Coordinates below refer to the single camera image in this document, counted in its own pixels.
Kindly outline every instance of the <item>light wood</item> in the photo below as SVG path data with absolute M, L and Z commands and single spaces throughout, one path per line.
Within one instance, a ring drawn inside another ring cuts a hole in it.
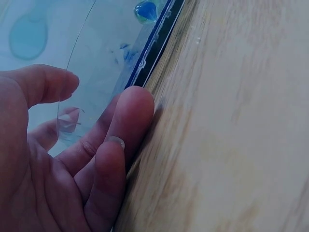
M 116 232 L 309 231 L 309 1 L 187 0 Z

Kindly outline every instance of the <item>blue stain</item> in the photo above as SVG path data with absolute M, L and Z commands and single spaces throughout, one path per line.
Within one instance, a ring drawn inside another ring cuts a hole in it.
M 128 63 L 131 62 L 138 53 L 137 51 L 124 51 L 124 61 Z
M 155 22 L 158 19 L 156 11 L 156 5 L 151 1 L 142 1 L 134 9 L 134 13 L 141 23 Z
M 122 49 L 125 49 L 125 48 L 127 48 L 127 47 L 129 47 L 130 45 L 127 43 L 122 43 L 122 44 L 120 44 L 120 47 L 119 47 L 119 49 L 120 50 L 122 50 Z
M 18 19 L 10 32 L 10 49 L 14 56 L 31 60 L 38 57 L 47 44 L 48 30 L 44 20 L 32 22 L 28 15 Z

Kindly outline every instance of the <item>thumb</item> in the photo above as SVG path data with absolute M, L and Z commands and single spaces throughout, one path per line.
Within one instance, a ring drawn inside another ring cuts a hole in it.
M 28 108 L 39 103 L 53 103 L 69 98 L 76 90 L 79 79 L 64 69 L 36 64 L 0 76 L 15 80 L 22 89 Z

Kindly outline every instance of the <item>clear plastic sheet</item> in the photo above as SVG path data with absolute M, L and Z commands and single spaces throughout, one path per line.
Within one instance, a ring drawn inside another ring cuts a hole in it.
M 68 64 L 80 85 L 59 103 L 57 128 L 66 145 L 83 137 L 113 96 L 134 83 L 171 6 L 170 0 L 94 2 Z

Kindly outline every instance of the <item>black strip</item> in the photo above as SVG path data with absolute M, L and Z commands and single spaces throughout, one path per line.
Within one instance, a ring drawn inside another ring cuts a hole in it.
M 134 85 L 135 86 L 144 86 L 147 81 L 147 77 L 151 74 L 150 72 L 153 71 L 152 67 L 154 65 L 157 65 L 158 61 L 160 60 L 166 46 L 167 41 L 170 38 L 171 30 L 173 30 L 173 27 L 175 24 L 175 19 L 181 10 L 182 4 L 184 0 L 176 0 L 174 5 L 171 8 L 171 15 L 169 18 L 165 19 L 163 26 L 161 30 L 159 31 L 158 40 L 153 44 L 151 47 L 148 56 L 146 57 L 146 65 L 143 69 L 141 69 Z

